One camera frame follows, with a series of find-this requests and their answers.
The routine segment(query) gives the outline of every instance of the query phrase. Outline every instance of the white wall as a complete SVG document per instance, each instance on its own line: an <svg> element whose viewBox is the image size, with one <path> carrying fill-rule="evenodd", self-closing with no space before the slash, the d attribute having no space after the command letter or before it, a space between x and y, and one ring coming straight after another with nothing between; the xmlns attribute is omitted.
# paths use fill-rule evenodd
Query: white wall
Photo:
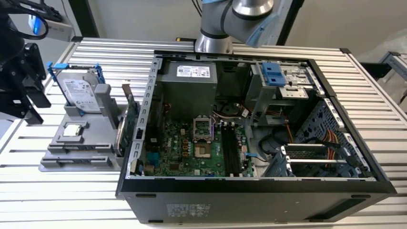
<svg viewBox="0 0 407 229"><path fill-rule="evenodd" d="M286 40L289 46L373 49L407 27L407 0L305 0Z"/></svg>
<svg viewBox="0 0 407 229"><path fill-rule="evenodd" d="M100 37L174 41L196 38L200 17L189 0L88 0Z"/></svg>
<svg viewBox="0 0 407 229"><path fill-rule="evenodd" d="M68 0L62 0L62 1L65 4L68 18L73 24L73 29L74 29L76 35L80 36L81 33L80 33L78 26L77 26L77 23L74 20L69 2L68 2ZM60 0L53 0L53 1L48 0L48 1L45 1L45 4L52 6L61 15L65 14L64 8L62 8L62 3ZM16 25L18 31L32 34L30 28L28 25L28 15L26 14L10 15L10 18L13 20L13 24ZM46 64L48 61L56 62L68 46L68 42L53 40L50 38L44 38L42 40L38 40L38 41L25 40L25 42L36 43L38 45L40 55L41 55L44 64Z"/></svg>

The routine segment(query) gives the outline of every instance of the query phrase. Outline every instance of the motherboard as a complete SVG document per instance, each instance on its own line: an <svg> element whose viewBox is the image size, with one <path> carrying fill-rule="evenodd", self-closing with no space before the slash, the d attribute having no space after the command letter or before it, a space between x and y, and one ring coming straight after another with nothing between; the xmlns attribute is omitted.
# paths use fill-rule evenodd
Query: motherboard
<svg viewBox="0 0 407 229"><path fill-rule="evenodd" d="M201 120L193 121L196 123L165 123L161 149L158 152L148 152L146 155L145 175L252 177L250 159L244 157L244 153L248 153L248 145L242 126L221 126ZM205 138L206 140L197 139L193 133L210 136ZM222 144L225 137L228 141L230 137L233 138L232 147L225 148Z"/></svg>

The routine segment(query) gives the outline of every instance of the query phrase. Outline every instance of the slotted aluminum surface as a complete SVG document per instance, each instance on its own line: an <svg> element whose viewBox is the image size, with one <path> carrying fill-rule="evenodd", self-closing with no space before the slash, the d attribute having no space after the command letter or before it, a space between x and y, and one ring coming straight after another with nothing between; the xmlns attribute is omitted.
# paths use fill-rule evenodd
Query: slotted aluminum surface
<svg viewBox="0 0 407 229"><path fill-rule="evenodd" d="M58 61L68 60L73 65L100 63L117 102L125 102L120 89L122 81L129 82L136 99L141 101L153 50L192 51L192 43L84 39L81 43L70 44ZM353 56L342 54L338 49L276 46L252 49L241 44L234 45L234 53L316 60L399 195L333 224L198 224L165 227L407 228L405 115L360 69ZM46 91L52 107L37 110L44 124L28 126L25 122L14 122L0 142L0 228L110 229L141 226L125 201L114 198L118 172L41 173L37 170L64 114L64 97L58 88L49 83Z"/></svg>

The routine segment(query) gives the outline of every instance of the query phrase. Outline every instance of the blue plastic clip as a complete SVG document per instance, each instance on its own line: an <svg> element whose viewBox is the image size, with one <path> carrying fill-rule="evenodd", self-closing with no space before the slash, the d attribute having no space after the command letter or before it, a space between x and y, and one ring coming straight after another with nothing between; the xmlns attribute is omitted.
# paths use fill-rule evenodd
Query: blue plastic clip
<svg viewBox="0 0 407 229"><path fill-rule="evenodd" d="M104 80L102 70L101 70L101 67L100 67L98 63L96 63L94 69L96 69L96 71L97 71L98 81L100 81L101 83L106 83L105 80Z"/></svg>
<svg viewBox="0 0 407 229"><path fill-rule="evenodd" d="M248 157L257 157L256 154L252 154L252 153L244 153L244 156L248 156Z"/></svg>
<svg viewBox="0 0 407 229"><path fill-rule="evenodd" d="M68 69L69 68L69 64L68 63L56 63L53 66L53 69Z"/></svg>
<svg viewBox="0 0 407 229"><path fill-rule="evenodd" d="M49 75L50 75L50 77L52 77L52 80L56 82L56 85L58 86L58 89L60 89L61 92L62 92L62 95L64 95L64 98L65 98L65 101L66 101L68 106L72 106L70 103L69 103L69 101L68 101L68 98L66 98L66 96L65 96L65 93L64 93L64 91L62 91L61 85L58 84L56 75L54 75L54 73L53 73L53 69L65 69L66 67L65 67L65 68L60 68L60 67L61 67L61 64L57 63L54 66L58 65L58 67L53 68L53 67L52 67L52 64L53 64L53 63L52 63L50 61L48 61L48 63L46 63L46 67L48 67L46 70L48 70L48 73L49 73Z"/></svg>
<svg viewBox="0 0 407 229"><path fill-rule="evenodd" d="M266 85L285 86L285 78L281 73L280 65L277 63L264 62L261 66Z"/></svg>

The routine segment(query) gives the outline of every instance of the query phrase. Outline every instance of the green circuit board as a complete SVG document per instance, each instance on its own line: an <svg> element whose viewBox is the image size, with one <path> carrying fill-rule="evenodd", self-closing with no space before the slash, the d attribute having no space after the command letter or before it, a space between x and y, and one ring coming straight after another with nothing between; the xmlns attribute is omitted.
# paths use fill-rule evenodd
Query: green circuit board
<svg viewBox="0 0 407 229"><path fill-rule="evenodd" d="M213 128L213 141L194 143L192 140L192 123L168 122L165 124L162 146L158 155L158 166L146 171L146 176L170 177L170 176L200 176L200 177L224 177L224 158L221 153L221 133L220 127ZM244 135L244 128L236 126L236 144L246 146L246 141L238 140ZM240 158L241 146L237 147L236 154ZM250 159L245 160L246 168L242 169L244 177L252 177Z"/></svg>

